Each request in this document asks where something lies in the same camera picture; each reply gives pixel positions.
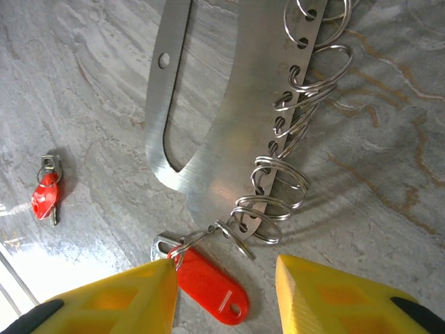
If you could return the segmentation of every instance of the metal ring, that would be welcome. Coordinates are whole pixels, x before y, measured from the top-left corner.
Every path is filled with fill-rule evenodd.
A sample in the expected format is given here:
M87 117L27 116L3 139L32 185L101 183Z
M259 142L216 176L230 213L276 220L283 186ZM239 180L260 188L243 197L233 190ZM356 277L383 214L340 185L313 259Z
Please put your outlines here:
M321 49L326 45L329 45L331 42L334 42L346 29L346 26L348 25L350 17L352 16L353 13L353 7L351 4L351 0L344 0L344 3L345 3L345 13L343 14L343 17L341 19L339 28L335 33L332 34L331 37L329 37L323 43L315 44L314 49Z
M295 134L296 132L301 131L304 128L305 124L307 122L310 122L317 107L318 107L318 103L314 104L310 108L310 110L306 111L304 114L300 115L300 117L298 119L294 120L292 122L291 126L286 131L281 132L279 134L277 132L275 132L275 136L277 138L282 138L284 136L287 136L288 134Z
M283 14L284 30L286 31L287 36L291 39L292 42L296 43L297 45L300 45L301 47L307 47L306 43L296 40L292 36L291 31L289 30L289 25L287 24L287 11L289 10L290 3L291 3L291 0L287 0L286 7L284 7L284 14Z
M247 247L247 245L244 244L243 241L239 239L239 237L232 232L232 230L230 230L229 226L226 223L218 219L215 222L215 225L218 226L220 230L222 230L222 233L224 233L228 237L232 238L233 241L235 241L236 247L239 249L240 252L242 252L242 254L250 258L252 261L257 258L257 256L255 256L252 250L249 247Z
M303 130L291 141L289 141L286 145L286 147L283 148L283 151L277 155L277 158L284 159L287 156L289 156L298 146L301 139L306 136L307 130L309 129L310 122L306 123Z
M60 182L60 180L62 179L63 176L63 172L56 172L54 171L53 173L57 174L57 180L56 182L52 182L51 184L43 184L42 180L43 180L43 175L42 175L42 179L40 179L40 174L42 172L42 170L45 169L46 166L42 166L39 171L37 172L37 182L39 184L39 186L42 186L43 188L51 188L52 186L55 186L56 184L58 184Z
M175 269L176 269L176 271L178 271L179 270L179 268L181 268L181 265L182 265L182 262L184 262L184 258L185 258L185 256L184 256L184 253L178 253L177 255L173 255L173 253L179 248L180 246L178 246L178 247L174 247L174 248L172 248L172 250L170 251L170 252L168 252L168 255L167 255L167 258L168 259L172 259L173 260L173 263L175 264Z
M274 207L277 207L279 209L283 209L286 211L285 214L277 214L277 215L268 215L270 219L273 219L274 221L285 221L292 216L292 206L284 202L283 200L280 200L279 198L270 197L270 196L264 196L264 195L250 195L250 196L243 196L239 198L236 202L236 206L240 207L252 207L255 203L264 203L268 205L272 205Z
M331 85L328 89L319 91L317 93L308 92L305 94L305 98L294 104L286 104L286 97L283 95L273 104L273 108L275 111L279 112L287 111L289 109L305 108L306 106L311 106L314 103L320 103L326 97L328 97L335 90L335 88L337 88L336 84Z
M201 235L199 237L196 237L194 239L192 239L192 241L187 241L185 240L185 238L181 238L182 241L184 241L184 243L182 244L182 246L176 248L175 250L173 250L173 252L170 253L171 257L176 257L182 253L185 253L186 251L188 251L190 248L195 247L197 244L199 244L202 240L206 239L208 236L212 235L215 232L215 227L213 225L209 226L209 229L206 232L202 232Z
M278 158L260 156L255 159L255 164L257 165L257 167L253 170L250 176L250 179L252 180L252 185L255 188L255 190L260 192L259 184L257 182L255 175L261 170L273 168L275 170L281 171L289 175L296 181L297 185L292 185L289 184L288 182L283 182L281 179L279 179L282 183L291 187L292 189L297 191L302 191L302 200L290 205L292 210L295 210L301 206L301 204L306 198L306 192L307 190L309 190L311 186L310 181L305 174L299 172L293 166L289 165L284 161L279 160Z
M360 0L355 0L355 2L354 2L354 4L353 4L353 9L354 9L354 7L359 3L359 1L360 1ZM304 15L305 17L308 17L308 18L310 18L310 19L316 19L315 16L311 15L309 12L307 12L307 11L303 8L303 6L302 6L302 4L301 4L301 0L296 0L296 3L297 3L298 8L301 10L301 12L303 13L303 15ZM336 15L336 16L334 16L334 17L324 17L321 21L322 21L322 22L332 22L332 21L335 21L335 20L337 20L337 19L341 19L344 15L345 15L344 13L341 13L341 14L338 14L338 15Z
M296 69L291 69L289 73L289 85L298 93L308 93L308 92L318 92L320 90L324 90L328 88L329 86L335 84L342 76L346 73L348 68L350 67L352 61L353 61L353 50L350 47L347 47L345 45L328 45L326 47L322 47L318 50L316 50L313 54L317 54L319 52L323 52L329 49L337 50L340 52L344 52L349 56L348 61L346 64L334 75L331 77L324 79L324 80L318 80L313 83L310 83L309 85L298 85L296 81Z
M274 222L272 219L270 219L266 214L264 214L263 212L260 212L258 210L252 209L250 207L235 207L232 212L230 212L230 216L235 217L236 214L248 214L249 216L253 216L255 218L259 218L261 219L261 223L267 223L269 224L269 226L271 226L277 233L276 237L267 237L264 236L262 234L260 234L259 232L255 232L254 234L252 234L254 237L256 237L258 240L268 244L268 245L276 245L278 244L282 237L283 237L283 233L281 231L281 229L278 227L278 225L276 224L276 222Z

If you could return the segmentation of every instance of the red key tag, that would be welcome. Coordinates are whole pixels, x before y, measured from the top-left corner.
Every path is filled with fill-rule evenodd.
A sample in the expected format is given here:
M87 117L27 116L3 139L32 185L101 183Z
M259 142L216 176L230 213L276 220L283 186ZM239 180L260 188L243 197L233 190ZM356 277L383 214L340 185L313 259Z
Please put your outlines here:
M185 252L177 277L179 287L223 324L238 325L247 317L244 289L193 248Z
M31 198L34 215L37 219L44 219L49 216L58 200L58 175L48 173L43 178Z

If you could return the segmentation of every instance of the black rubber grip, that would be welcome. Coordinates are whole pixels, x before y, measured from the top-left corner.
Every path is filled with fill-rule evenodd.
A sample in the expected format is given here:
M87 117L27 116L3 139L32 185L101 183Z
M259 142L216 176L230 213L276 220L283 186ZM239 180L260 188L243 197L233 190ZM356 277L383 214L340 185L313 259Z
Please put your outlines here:
M31 334L38 326L48 320L50 316L60 310L64 304L62 299L54 299L35 306L0 334Z
M425 306L401 297L392 297L391 300L403 312L409 315L411 319L429 332L429 334L445 333L445 321L440 319Z

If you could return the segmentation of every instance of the hole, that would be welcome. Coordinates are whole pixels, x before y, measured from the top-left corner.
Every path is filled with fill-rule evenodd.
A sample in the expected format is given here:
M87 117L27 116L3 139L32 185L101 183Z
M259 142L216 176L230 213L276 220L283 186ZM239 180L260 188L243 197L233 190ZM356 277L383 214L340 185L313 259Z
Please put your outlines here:
M172 104L163 134L165 155L176 171L181 170L204 143L210 143L213 140L207 134L212 126L216 125L213 122L221 111L220 106L224 96L229 97L227 83L230 73L236 71L235 68L232 68L232 64L238 33L238 6L233 8L233 15L224 15L225 24L233 27L232 29L208 29L209 26L218 24L218 17L212 15L208 17L209 20L203 20L201 9L198 6L190 12L189 22L193 24L189 24L186 32ZM202 52L202 43L195 42L196 33L200 38L211 40L213 43L211 46L212 52L206 54L205 57L195 56ZM155 67L161 52L168 52L170 55L170 64L165 71L172 70L176 63L174 55L170 54L169 49L160 49L160 52L156 54L157 56L153 59ZM289 63L284 71L287 72L293 64ZM285 89L289 90L290 87L283 86L276 97L279 97ZM211 92L211 97L205 98L204 92ZM153 124L151 126L146 124L145 126L146 129L156 128L156 125Z
M264 195L264 188L262 186L258 186L258 190L255 190L257 195Z
M54 169L53 159L43 159L43 166L47 169Z
M284 93L283 93L283 96L282 96L281 99L280 99L280 102L281 102L281 103L282 103L282 102L287 103L287 102L292 101L292 98L293 98L293 94L292 94L292 92L284 92Z
M246 233L248 231L248 226L246 224L244 224L244 223L241 223L240 226L239 226L239 230L242 233Z
M168 64L170 64L170 56L164 52L159 56L158 65L162 70L164 70L167 68Z
M169 245L165 242L162 242L162 241L158 243L158 247L159 247L159 250L164 254L168 254L168 252L170 252L170 250L172 249L171 245Z
M269 141L268 148L269 154L273 155L278 150L278 143L276 141Z
M306 37L300 38L298 42L302 43L302 45L297 44L298 49L303 50L307 48L307 45L309 44L309 41Z
M276 134L281 134L281 128L286 124L286 120L282 116L278 116L275 119L275 127L273 128L275 130Z
M292 65L292 66L291 66L291 69L289 70L289 72L290 72L294 77L296 77L297 75L299 75L299 74L300 74L300 71L301 71L301 67L298 66L298 65Z
M253 220L258 219L257 216L251 216L251 215L249 215L249 217L250 217L251 219L253 219Z
M316 11L315 9L311 9L311 10L308 10L307 12L308 12L310 15L312 15L313 17L305 16L306 21L308 21L308 22L312 22L312 21L314 21L315 18L317 17L317 11Z
M262 172L264 175L269 175L271 171L272 171L272 170L271 170L270 168L261 169L261 172Z
M230 304L230 310L237 316L241 316L241 310L237 304Z

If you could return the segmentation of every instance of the marble surface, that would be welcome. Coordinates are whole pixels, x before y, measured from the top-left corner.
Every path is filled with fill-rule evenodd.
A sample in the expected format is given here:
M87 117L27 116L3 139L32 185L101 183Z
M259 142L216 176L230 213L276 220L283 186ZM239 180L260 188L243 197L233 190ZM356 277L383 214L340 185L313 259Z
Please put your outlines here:
M0 251L39 301L145 263L156 234L195 227L184 197L160 184L145 158L145 94L163 4L0 0ZM404 289L445 317L444 13L441 0L356 7L339 39L354 49L353 68L289 159L313 187L282 225L284 242L254 245L255 262L230 244L203 245L246 288L248 320L223 326L182 294L173 333L279 333L281 253ZM235 1L193 2L165 139L178 167L224 96L236 25ZM316 75L335 63L314 59ZM65 171L56 228L36 221L29 205L50 150ZM0 283L10 284L3 275Z

